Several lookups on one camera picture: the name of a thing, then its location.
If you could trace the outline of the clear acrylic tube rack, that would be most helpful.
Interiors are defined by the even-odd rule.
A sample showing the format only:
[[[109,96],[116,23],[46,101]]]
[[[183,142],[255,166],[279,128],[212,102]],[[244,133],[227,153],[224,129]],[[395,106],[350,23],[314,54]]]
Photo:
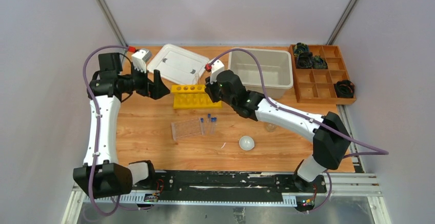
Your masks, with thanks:
[[[200,132],[200,118],[176,121],[171,123],[172,139],[177,141],[185,137],[202,135]]]

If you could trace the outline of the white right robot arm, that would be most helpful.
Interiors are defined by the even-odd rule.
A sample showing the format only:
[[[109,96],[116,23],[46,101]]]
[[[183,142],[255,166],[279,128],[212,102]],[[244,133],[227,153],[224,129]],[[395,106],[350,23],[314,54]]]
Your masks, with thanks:
[[[349,134],[336,113],[319,115],[281,106],[263,93],[247,90],[231,70],[219,73],[215,80],[207,77],[205,92],[214,103],[226,103],[243,118],[285,128],[312,143],[313,153],[298,164],[292,176],[300,192],[311,188],[324,171],[336,170],[350,145]]]

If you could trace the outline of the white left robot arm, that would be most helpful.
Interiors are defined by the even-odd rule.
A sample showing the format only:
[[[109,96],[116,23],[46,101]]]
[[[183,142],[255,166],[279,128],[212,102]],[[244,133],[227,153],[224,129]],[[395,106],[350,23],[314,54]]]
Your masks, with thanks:
[[[122,95],[137,93],[154,100],[170,93],[163,84],[160,72],[155,70],[153,80],[148,78],[146,62],[151,52],[140,49],[132,54],[130,74],[123,70],[118,53],[98,55],[100,69],[89,83],[91,128],[88,149],[83,166],[73,170],[73,179],[89,197],[105,198],[129,194],[135,184],[145,190],[157,183],[155,169],[150,160],[118,163],[116,152],[117,117]]]

